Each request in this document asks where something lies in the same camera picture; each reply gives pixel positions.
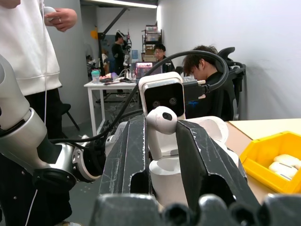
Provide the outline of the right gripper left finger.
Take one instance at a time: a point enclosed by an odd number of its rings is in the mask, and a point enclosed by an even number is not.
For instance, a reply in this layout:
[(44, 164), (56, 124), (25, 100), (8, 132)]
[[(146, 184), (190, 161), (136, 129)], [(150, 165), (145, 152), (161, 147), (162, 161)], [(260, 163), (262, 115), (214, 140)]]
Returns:
[(99, 187), (103, 194), (150, 194), (149, 150), (144, 116), (130, 119), (106, 158)]

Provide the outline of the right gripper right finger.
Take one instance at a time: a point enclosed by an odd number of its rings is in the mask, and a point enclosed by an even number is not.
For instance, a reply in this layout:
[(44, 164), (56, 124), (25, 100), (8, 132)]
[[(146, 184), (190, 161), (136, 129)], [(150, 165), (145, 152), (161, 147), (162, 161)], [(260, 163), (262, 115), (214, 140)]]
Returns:
[(179, 120), (176, 141), (182, 182), (191, 209), (196, 209), (199, 198), (206, 194), (220, 197), (227, 206), (240, 203), (251, 208), (259, 207), (246, 178), (203, 127)]

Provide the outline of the white earbud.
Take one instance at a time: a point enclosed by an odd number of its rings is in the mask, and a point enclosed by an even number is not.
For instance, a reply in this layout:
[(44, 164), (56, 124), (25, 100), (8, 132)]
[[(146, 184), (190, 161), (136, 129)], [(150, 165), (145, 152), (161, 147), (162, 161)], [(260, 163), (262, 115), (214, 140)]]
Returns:
[(176, 132), (177, 115), (166, 106), (158, 106), (146, 116), (147, 141), (153, 160), (162, 158), (157, 132), (172, 135)]

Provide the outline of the yellow plastic bin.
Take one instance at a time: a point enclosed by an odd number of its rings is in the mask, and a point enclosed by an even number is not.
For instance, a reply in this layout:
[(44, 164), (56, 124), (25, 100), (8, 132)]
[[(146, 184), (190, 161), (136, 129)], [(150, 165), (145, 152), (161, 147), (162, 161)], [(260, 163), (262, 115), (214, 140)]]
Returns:
[(301, 160), (301, 135), (284, 131), (253, 140), (240, 155), (248, 175), (278, 193), (301, 193), (301, 169), (291, 180), (273, 172), (275, 157), (287, 154)]

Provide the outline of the black storage shelf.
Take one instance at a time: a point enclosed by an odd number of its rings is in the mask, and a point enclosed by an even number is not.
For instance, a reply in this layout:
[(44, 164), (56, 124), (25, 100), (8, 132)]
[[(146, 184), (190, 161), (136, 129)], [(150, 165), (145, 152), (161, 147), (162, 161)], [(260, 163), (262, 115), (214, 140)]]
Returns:
[(162, 43), (162, 30), (158, 25), (146, 25), (142, 30), (142, 61), (155, 61), (155, 45)]

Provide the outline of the person's bare hand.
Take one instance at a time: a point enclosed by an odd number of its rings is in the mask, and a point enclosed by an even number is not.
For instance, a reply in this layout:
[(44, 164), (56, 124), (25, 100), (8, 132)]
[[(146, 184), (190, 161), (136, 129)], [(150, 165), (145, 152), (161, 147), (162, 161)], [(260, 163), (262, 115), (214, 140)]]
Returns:
[(0, 6), (6, 9), (14, 9), (21, 4), (21, 0), (0, 0)]

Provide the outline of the man with messy hair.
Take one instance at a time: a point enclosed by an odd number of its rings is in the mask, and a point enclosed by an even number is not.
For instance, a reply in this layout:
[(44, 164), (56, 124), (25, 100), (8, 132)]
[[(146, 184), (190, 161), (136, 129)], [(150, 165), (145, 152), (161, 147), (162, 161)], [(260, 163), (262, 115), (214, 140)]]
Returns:
[[(183, 70), (198, 81), (204, 80), (207, 85), (215, 84), (222, 76), (216, 68), (215, 60), (200, 55), (187, 55), (183, 60)], [(233, 119), (234, 99), (234, 85), (231, 80), (228, 80), (219, 89), (205, 94), (205, 98), (187, 102), (186, 119), (216, 116), (223, 121), (230, 121)]]

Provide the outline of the cream cardboard table sheet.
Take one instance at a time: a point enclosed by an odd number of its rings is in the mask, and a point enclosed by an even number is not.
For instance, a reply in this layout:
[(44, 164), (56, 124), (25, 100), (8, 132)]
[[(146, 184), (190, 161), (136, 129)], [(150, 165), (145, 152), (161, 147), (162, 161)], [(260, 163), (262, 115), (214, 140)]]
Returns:
[(229, 123), (252, 140), (285, 131), (301, 135), (301, 118), (229, 121)]

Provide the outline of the black folding chair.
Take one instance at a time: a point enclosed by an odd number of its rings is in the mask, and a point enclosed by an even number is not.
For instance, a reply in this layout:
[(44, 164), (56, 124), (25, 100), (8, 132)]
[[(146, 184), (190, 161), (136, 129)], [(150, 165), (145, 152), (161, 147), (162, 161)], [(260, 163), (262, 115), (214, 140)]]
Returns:
[(75, 128), (77, 129), (77, 131), (80, 131), (80, 128), (79, 128), (78, 124), (75, 122), (74, 118), (69, 113), (70, 109), (71, 109), (71, 105), (70, 104), (63, 104), (63, 103), (61, 103), (61, 107), (60, 107), (61, 115), (67, 114), (67, 116), (69, 117), (69, 119), (71, 120), (71, 122), (73, 123), (73, 125), (75, 126)]

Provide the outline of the teal drinking cup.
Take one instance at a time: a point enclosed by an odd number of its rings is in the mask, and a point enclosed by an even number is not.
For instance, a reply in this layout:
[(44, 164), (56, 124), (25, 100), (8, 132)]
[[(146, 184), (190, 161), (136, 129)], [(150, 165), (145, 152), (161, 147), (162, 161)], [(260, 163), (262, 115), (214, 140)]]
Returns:
[(99, 70), (93, 70), (91, 72), (92, 82), (94, 84), (98, 84), (100, 82), (100, 71)]

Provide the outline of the open laptop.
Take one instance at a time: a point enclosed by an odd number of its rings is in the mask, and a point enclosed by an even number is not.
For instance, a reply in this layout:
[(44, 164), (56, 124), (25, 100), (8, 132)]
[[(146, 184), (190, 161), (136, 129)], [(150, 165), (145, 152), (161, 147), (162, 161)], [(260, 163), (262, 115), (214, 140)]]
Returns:
[[(141, 79), (145, 76), (145, 74), (156, 64), (157, 62), (136, 62), (135, 64), (135, 75), (136, 79)], [(162, 66), (158, 67), (154, 70), (151, 75), (161, 74), (162, 73)]]

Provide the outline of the black office chair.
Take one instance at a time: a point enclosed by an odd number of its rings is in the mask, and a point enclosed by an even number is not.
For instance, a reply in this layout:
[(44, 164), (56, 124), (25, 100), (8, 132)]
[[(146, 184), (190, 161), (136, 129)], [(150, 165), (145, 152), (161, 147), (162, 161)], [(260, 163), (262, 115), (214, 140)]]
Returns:
[(236, 100), (233, 102), (233, 120), (237, 121), (239, 119), (238, 107), (240, 101), (240, 93), (243, 90), (243, 79), (246, 76), (246, 65), (240, 62), (233, 61), (229, 58), (229, 55), (235, 50), (235, 47), (224, 48), (218, 52), (218, 55), (225, 60), (229, 68), (228, 77), (232, 80), (236, 98)]

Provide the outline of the standing person with headset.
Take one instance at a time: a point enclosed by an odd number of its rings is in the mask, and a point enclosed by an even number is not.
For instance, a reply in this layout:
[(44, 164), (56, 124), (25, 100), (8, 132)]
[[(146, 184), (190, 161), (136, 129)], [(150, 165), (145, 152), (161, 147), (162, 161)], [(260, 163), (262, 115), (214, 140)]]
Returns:
[(115, 43), (111, 48), (114, 58), (114, 72), (117, 75), (121, 75), (124, 69), (130, 67), (130, 49), (131, 46), (128, 44), (126, 36), (117, 30)]

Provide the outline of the person in white hoodie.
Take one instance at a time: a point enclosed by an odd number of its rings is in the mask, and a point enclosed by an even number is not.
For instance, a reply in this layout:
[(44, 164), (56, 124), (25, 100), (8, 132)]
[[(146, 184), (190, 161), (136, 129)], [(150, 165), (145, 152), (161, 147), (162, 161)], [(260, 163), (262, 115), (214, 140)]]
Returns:
[[(50, 139), (62, 137), (60, 68), (41, 9), (43, 0), (0, 6), (0, 55), (11, 64), (21, 92), (46, 122)], [(24, 168), (0, 154), (0, 205), (6, 226), (80, 226), (69, 222), (68, 193), (37, 191)]]

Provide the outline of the ceiling light strip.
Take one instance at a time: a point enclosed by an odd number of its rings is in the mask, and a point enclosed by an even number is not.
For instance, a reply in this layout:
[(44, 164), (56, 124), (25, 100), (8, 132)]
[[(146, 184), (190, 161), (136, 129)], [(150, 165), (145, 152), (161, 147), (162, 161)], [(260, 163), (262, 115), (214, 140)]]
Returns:
[(122, 5), (127, 7), (152, 8), (152, 9), (157, 8), (157, 5), (135, 3), (129, 1), (120, 1), (120, 0), (86, 0), (86, 1)]

